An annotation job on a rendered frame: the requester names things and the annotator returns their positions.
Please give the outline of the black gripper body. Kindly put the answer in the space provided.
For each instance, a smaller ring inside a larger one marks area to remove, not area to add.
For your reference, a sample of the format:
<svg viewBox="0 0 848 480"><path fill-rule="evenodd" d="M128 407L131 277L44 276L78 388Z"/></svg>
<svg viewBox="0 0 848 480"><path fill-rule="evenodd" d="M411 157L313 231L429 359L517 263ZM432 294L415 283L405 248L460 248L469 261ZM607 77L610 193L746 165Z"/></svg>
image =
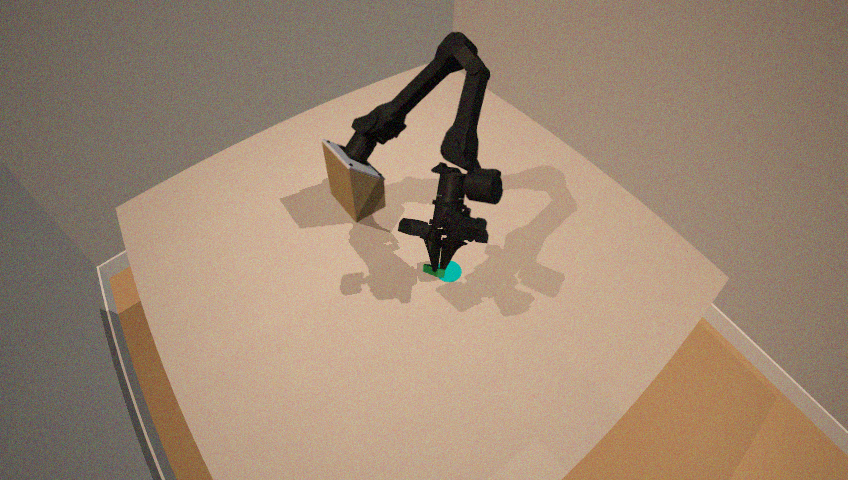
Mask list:
<svg viewBox="0 0 848 480"><path fill-rule="evenodd" d="M420 220L416 220L416 219L403 218L399 222L398 231L405 233L405 234L408 234L408 235L412 235L412 236L422 236L422 237L427 237L427 238L436 239L436 240L441 240L442 235L446 235L447 239L450 239L450 240L453 240L453 241L464 242L463 239L458 240L458 239L453 238L451 236L451 232L448 230L448 228L440 226L442 217L443 217L444 213L446 212L446 210L448 209L448 207L450 207L450 204L456 204L457 205L456 210L459 210L459 211L463 211L463 209L465 210L465 207L467 207L467 205L464 204L464 199L437 195L436 200L433 199L432 204L435 205L433 219L430 219L430 221L429 221L429 224L432 224L432 225L428 225L428 222L424 222L424 221L420 221ZM441 228L441 227L442 227L442 229L438 229L438 228ZM476 242L479 242L479 243L487 243L487 241L488 241L487 231L485 230L483 236L477 236L476 235L474 240Z"/></svg>

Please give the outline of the cyan flat circle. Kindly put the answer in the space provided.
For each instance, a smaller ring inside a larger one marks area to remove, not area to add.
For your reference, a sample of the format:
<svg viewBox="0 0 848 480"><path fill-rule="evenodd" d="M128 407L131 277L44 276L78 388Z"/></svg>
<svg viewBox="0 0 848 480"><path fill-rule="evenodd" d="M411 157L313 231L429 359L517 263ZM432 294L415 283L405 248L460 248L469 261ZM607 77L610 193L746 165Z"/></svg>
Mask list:
<svg viewBox="0 0 848 480"><path fill-rule="evenodd" d="M446 270L444 278L438 277L440 280L444 282L455 282L457 281L462 274L461 267L454 261L450 261Z"/></svg>

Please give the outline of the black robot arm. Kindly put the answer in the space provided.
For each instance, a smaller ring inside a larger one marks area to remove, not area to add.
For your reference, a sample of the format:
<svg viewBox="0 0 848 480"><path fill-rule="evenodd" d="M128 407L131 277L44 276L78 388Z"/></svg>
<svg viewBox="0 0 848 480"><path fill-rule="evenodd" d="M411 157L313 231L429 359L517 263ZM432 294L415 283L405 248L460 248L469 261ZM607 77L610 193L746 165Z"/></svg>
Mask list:
<svg viewBox="0 0 848 480"><path fill-rule="evenodd" d="M389 103L374 108L368 115L354 119L356 130L346 147L340 145L345 155L365 166L374 147L384 144L406 129L408 113L423 100L434 87L452 73L466 70L464 86L455 121L444 136L441 155L444 159L467 171L448 167L440 162L431 172L440 174L437 195L491 203L497 205L502 198L501 172L482 168L478 162L477 125L490 78L490 71L477 55L478 50L468 37L451 32L441 41L434 59ZM453 205L453 206L452 206ZM471 217L471 208L456 210L456 204L444 213L440 226L448 228L455 239L473 242L476 235L483 236L487 221ZM470 209L470 210L469 210Z"/></svg>

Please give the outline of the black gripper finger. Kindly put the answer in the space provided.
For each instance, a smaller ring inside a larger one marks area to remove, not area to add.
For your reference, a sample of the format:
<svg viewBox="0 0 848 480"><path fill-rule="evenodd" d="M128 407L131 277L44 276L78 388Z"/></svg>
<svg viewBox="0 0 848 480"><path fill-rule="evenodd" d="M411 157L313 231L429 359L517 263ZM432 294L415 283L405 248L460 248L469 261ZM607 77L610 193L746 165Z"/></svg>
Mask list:
<svg viewBox="0 0 848 480"><path fill-rule="evenodd" d="M433 270L433 272L436 272L437 269L438 269L438 266L439 266L439 258L440 258L441 247L442 247L442 245L444 244L445 241L444 240L430 239L430 238L422 237L422 236L420 236L420 238L422 238L425 242L425 245L426 245L426 248L427 248L427 251L428 251L428 254L429 254L432 270Z"/></svg>
<svg viewBox="0 0 848 480"><path fill-rule="evenodd" d="M441 247L440 268L446 270L456 251L460 247L462 247L463 245L467 245L468 243L453 241L447 238L442 238L442 240L444 240L445 242Z"/></svg>

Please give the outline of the green rectangular block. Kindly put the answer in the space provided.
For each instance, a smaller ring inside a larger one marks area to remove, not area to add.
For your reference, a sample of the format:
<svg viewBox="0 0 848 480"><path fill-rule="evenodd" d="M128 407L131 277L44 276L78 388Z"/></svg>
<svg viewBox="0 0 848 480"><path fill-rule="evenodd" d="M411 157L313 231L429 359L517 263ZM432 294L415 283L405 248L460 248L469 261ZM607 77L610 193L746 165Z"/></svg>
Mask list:
<svg viewBox="0 0 848 480"><path fill-rule="evenodd" d="M441 268L438 267L437 271L433 272L432 266L430 264L424 264L423 265L423 272L428 273L430 275L433 275L435 277L444 278L444 276L445 276L445 270L444 269L441 269Z"/></svg>

